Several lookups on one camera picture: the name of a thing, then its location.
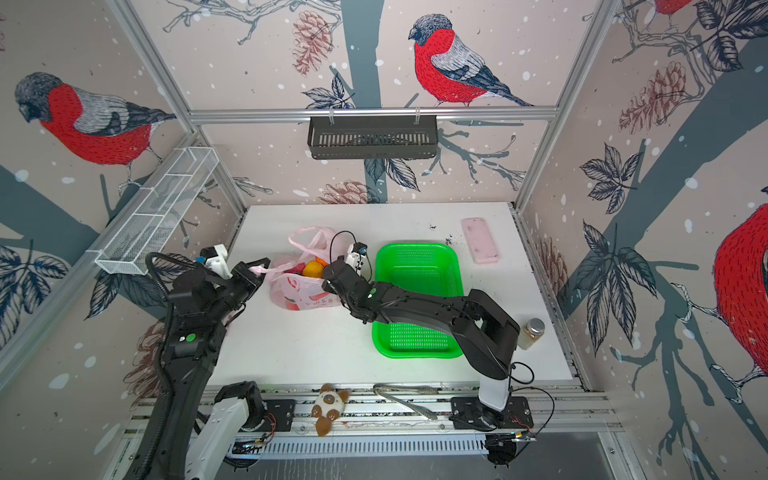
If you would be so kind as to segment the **pink plastic bag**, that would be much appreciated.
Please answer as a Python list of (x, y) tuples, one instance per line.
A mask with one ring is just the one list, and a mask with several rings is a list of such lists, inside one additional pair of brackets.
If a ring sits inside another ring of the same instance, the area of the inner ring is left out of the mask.
[(278, 256), (271, 262), (264, 278), (269, 287), (270, 300), (289, 311), (308, 311), (336, 308), (341, 301), (334, 293), (323, 289), (323, 278), (313, 279), (289, 273), (298, 263), (307, 263), (319, 257), (328, 265), (331, 260), (331, 240), (336, 231), (328, 227), (304, 227), (288, 236), (293, 247), (290, 254)]

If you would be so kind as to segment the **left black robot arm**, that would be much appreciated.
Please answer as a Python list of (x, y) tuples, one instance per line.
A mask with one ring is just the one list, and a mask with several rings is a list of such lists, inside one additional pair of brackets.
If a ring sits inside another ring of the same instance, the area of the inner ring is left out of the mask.
[(223, 278), (191, 260), (153, 252), (145, 263), (166, 301), (165, 336), (154, 360), (160, 393), (147, 429), (125, 477), (182, 479), (198, 405), (217, 364), (225, 319), (238, 316), (264, 282), (252, 271), (262, 258), (240, 262)]

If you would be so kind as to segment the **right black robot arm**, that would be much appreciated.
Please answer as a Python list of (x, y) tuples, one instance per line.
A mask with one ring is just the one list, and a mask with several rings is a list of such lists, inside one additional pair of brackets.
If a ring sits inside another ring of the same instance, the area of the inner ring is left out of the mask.
[(480, 403), (496, 412), (506, 409), (521, 327), (486, 292), (472, 289), (467, 296), (445, 297), (370, 283), (342, 259), (325, 268), (323, 289), (365, 323), (409, 324), (451, 335), (481, 375)]

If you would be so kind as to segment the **orange fruit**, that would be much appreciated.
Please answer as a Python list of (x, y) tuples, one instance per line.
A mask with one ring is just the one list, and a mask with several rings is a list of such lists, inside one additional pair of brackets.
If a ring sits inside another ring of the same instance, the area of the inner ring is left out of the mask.
[(301, 275), (307, 278), (322, 279), (323, 272), (328, 266), (328, 263), (323, 259), (316, 257), (314, 260), (308, 261), (301, 272)]

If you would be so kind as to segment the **brown plush toy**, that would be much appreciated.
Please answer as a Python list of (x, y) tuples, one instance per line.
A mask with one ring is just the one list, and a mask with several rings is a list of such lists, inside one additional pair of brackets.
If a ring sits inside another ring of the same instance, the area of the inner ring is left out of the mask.
[(311, 417), (315, 419), (315, 431), (319, 437), (328, 435), (333, 422), (339, 419), (349, 400), (350, 391), (324, 384), (314, 401)]

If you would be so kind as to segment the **small glass jar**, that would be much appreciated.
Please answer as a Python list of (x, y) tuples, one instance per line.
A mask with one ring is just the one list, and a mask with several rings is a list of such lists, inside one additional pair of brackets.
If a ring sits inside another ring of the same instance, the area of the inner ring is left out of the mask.
[(518, 347), (522, 350), (530, 349), (545, 333), (546, 325), (540, 318), (528, 320), (520, 330)]

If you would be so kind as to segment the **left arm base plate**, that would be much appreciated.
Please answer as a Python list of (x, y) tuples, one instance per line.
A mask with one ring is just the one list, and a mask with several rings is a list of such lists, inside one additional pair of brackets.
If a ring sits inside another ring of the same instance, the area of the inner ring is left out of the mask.
[(265, 400), (264, 414), (253, 426), (246, 424), (241, 432), (287, 433), (292, 430), (296, 401), (292, 399)]

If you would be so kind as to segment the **black hanging wall basket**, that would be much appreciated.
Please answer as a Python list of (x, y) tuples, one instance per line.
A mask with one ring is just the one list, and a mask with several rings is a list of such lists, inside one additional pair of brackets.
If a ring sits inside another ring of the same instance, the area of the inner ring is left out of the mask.
[(428, 159), (437, 155), (435, 116), (312, 118), (307, 145), (315, 160)]

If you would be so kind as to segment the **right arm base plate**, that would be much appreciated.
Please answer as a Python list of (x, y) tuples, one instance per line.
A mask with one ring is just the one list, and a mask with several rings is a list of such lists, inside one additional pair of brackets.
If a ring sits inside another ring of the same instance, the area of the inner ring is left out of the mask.
[(528, 400), (522, 396), (510, 397), (501, 411), (482, 404), (477, 397), (453, 397), (450, 406), (449, 420), (457, 430), (492, 432), (534, 427)]

